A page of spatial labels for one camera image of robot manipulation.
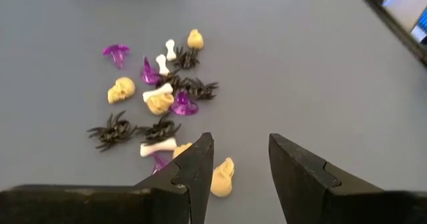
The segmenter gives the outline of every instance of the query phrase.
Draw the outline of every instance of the transparent purple piece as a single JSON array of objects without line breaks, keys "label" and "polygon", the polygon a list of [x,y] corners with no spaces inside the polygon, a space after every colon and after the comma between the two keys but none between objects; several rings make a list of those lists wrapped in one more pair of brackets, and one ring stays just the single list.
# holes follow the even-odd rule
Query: transparent purple piece
[{"label": "transparent purple piece", "polygon": [[185,91],[180,91],[175,98],[175,102],[170,107],[177,115],[194,115],[199,111],[199,107],[190,101]]},{"label": "transparent purple piece", "polygon": [[104,49],[103,55],[111,55],[111,58],[113,59],[114,65],[122,70],[124,68],[123,62],[125,59],[125,54],[130,51],[130,48],[122,45],[122,44],[116,44],[111,45]]},{"label": "transparent purple piece", "polygon": [[153,157],[154,157],[155,164],[154,164],[152,175],[162,170],[168,164],[168,162],[162,159],[157,153],[153,153]]},{"label": "transparent purple piece", "polygon": [[159,71],[151,68],[148,62],[148,58],[144,56],[144,66],[141,69],[141,78],[148,85],[155,85],[160,77],[158,75]]}]

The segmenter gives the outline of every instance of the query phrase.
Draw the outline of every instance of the bone figurine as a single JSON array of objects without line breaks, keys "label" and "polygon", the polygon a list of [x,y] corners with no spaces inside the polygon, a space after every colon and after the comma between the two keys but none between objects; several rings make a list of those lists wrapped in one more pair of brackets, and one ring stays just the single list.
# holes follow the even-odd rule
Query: bone figurine
[{"label": "bone figurine", "polygon": [[145,103],[147,103],[148,99],[151,96],[162,94],[162,93],[165,93],[165,94],[173,93],[173,87],[171,86],[170,83],[166,83],[165,85],[162,85],[160,88],[157,88],[156,90],[146,91],[142,93],[142,99],[144,100]]},{"label": "bone figurine", "polygon": [[157,61],[157,64],[159,64],[159,74],[160,75],[167,75],[169,73],[169,69],[166,67],[165,55],[163,55],[163,54],[158,55],[155,58],[155,61]]},{"label": "bone figurine", "polygon": [[166,59],[167,61],[173,61],[176,59],[176,54],[173,48],[175,47],[175,41],[170,39],[169,41],[166,41],[166,48],[167,48],[167,54]]},{"label": "bone figurine", "polygon": [[153,145],[147,145],[146,143],[141,144],[141,149],[139,150],[139,154],[142,157],[147,157],[156,151],[173,151],[176,148],[176,140],[175,137],[171,137],[166,139],[165,141],[161,141],[159,143],[155,143]]}]

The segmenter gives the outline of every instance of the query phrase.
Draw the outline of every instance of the black spider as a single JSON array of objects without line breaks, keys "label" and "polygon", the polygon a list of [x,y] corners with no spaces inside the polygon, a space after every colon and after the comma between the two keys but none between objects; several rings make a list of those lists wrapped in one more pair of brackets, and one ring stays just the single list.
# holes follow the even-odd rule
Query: black spider
[{"label": "black spider", "polygon": [[212,100],[216,95],[212,91],[218,88],[218,82],[204,85],[199,79],[185,78],[183,88],[188,92],[190,98],[194,100]]},{"label": "black spider", "polygon": [[153,124],[153,127],[137,128],[137,134],[145,135],[145,141],[142,141],[142,143],[153,145],[154,143],[165,141],[166,139],[175,135],[175,133],[181,127],[181,124],[175,127],[175,123],[173,121],[166,121],[168,115],[169,113],[163,115],[158,123]]},{"label": "black spider", "polygon": [[179,71],[179,69],[172,71],[172,72],[168,73],[166,76],[159,74],[160,79],[155,84],[155,87],[159,88],[162,85],[165,85],[166,83],[170,83],[172,88],[173,88],[173,92],[178,90],[182,86],[181,77],[179,77],[179,75],[177,75],[178,71]]},{"label": "black spider", "polygon": [[197,60],[199,49],[191,48],[189,51],[184,51],[183,47],[176,47],[175,54],[176,62],[173,65],[178,69],[191,69],[200,63],[199,60]]},{"label": "black spider", "polygon": [[125,113],[122,111],[117,114],[113,119],[113,114],[109,116],[107,121],[107,127],[94,127],[87,130],[87,132],[93,132],[89,138],[97,137],[102,145],[96,147],[102,151],[107,151],[118,143],[124,143],[131,139],[132,134],[137,130],[137,127],[131,128],[131,124],[127,120],[119,120],[119,118]]}]

